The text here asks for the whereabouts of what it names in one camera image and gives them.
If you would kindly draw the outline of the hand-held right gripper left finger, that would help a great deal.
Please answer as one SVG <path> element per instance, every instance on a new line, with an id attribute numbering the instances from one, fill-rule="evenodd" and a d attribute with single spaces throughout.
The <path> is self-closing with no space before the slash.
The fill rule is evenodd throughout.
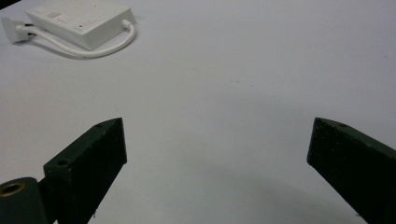
<path id="1" fill-rule="evenodd" d="M 59 224 L 87 224 L 127 162 L 123 121 L 110 119 L 87 132 L 44 165 L 55 193 Z"/>

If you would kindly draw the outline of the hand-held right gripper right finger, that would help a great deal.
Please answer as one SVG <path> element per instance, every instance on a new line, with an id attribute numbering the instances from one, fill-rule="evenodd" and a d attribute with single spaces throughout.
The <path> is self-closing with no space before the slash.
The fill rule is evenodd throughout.
<path id="1" fill-rule="evenodd" d="M 338 121 L 316 118 L 307 163 L 368 224 L 396 224 L 396 150 Z"/>

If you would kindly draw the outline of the white power strip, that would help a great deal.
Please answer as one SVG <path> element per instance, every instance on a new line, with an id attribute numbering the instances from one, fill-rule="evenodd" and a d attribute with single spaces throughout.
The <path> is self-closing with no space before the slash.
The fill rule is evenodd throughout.
<path id="1" fill-rule="evenodd" d="M 130 7 L 104 0 L 48 0 L 26 14 L 35 26 L 87 50 L 135 25 Z"/>

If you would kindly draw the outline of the white power plug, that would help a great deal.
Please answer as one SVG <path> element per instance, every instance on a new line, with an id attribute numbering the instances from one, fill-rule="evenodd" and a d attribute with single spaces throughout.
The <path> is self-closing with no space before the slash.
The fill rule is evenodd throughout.
<path id="1" fill-rule="evenodd" d="M 10 17 L 4 17 L 1 19 L 7 39 L 11 43 L 18 43 L 29 40 L 33 35 L 25 31 L 29 25 L 22 20 L 11 19 Z"/>

